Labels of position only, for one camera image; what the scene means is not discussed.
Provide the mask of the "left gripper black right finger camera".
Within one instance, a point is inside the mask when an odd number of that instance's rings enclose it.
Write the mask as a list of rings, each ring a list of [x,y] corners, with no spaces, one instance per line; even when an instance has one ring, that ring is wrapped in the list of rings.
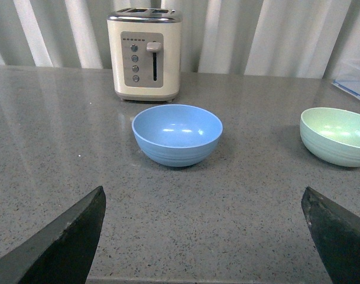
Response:
[[[360,217],[307,187],[301,208],[333,283],[360,283]]]

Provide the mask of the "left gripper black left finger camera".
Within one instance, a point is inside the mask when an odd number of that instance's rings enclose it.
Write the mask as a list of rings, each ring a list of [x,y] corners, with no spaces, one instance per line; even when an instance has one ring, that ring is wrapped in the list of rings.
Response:
[[[0,258],[0,283],[85,283],[106,210],[102,186],[92,190]]]

